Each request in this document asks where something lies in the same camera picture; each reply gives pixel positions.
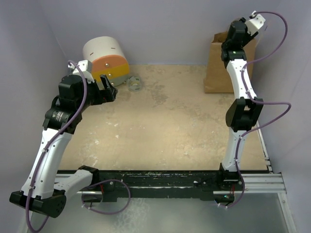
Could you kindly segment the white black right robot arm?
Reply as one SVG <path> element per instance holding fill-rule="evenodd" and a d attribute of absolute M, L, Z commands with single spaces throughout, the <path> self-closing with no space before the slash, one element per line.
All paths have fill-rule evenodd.
<path fill-rule="evenodd" d="M 233 86 L 234 101 L 225 115 L 229 129 L 229 138 L 225 157 L 221 162 L 222 175 L 216 178 L 216 184 L 221 190 L 227 190 L 236 184 L 245 189 L 245 183 L 240 171 L 242 151 L 246 141 L 245 133 L 257 123 L 262 106 L 252 102 L 252 99 L 262 101 L 252 90 L 247 68 L 244 47 L 258 34 L 258 28 L 248 29 L 250 21 L 245 18 L 231 22 L 226 39 L 221 45 L 221 60 L 230 76 Z"/>

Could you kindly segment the brown paper bag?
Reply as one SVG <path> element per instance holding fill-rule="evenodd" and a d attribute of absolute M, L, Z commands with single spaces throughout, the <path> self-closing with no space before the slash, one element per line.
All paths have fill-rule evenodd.
<path fill-rule="evenodd" d="M 221 45 L 227 32 L 217 33 L 209 47 L 207 73 L 204 78 L 205 93 L 233 93 L 230 76 L 221 60 Z"/>

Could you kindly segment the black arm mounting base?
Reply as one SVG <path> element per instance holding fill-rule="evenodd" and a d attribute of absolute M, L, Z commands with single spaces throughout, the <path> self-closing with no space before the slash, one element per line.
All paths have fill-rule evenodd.
<path fill-rule="evenodd" d="M 220 170 L 99 170 L 83 191 L 98 191 L 103 201 L 144 199 L 217 199 L 232 202 L 245 185 L 237 172 Z"/>

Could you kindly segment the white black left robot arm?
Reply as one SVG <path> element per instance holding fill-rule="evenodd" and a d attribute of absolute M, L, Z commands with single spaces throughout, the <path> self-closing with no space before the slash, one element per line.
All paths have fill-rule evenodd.
<path fill-rule="evenodd" d="M 56 218 L 76 192 L 85 187 L 88 190 L 99 187 L 100 172 L 89 166 L 81 166 L 65 181 L 55 183 L 61 159 L 82 120 L 82 112 L 92 105 L 113 102 L 118 92 L 106 75 L 101 75 L 99 81 L 83 82 L 79 75 L 67 75 L 59 83 L 59 94 L 45 113 L 41 144 L 31 173 L 21 190 L 11 193 L 11 203 Z"/>

